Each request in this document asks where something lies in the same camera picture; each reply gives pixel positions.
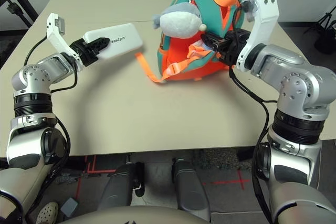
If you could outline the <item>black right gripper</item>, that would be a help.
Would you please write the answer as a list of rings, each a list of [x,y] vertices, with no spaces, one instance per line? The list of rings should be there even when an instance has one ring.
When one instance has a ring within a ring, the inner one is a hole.
[[[250,31],[244,29],[228,31],[224,37],[224,41],[219,44],[219,61],[223,64],[235,64],[249,36]],[[208,47],[214,47],[220,39],[220,37],[213,33],[201,34],[201,40]]]

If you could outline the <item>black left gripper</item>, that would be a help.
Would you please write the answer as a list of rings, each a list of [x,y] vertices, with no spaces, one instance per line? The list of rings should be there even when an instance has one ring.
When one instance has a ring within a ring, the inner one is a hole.
[[[98,38],[91,42],[79,39],[72,43],[72,49],[79,55],[83,65],[87,67],[98,61],[99,51],[105,49],[108,45],[109,38]]]

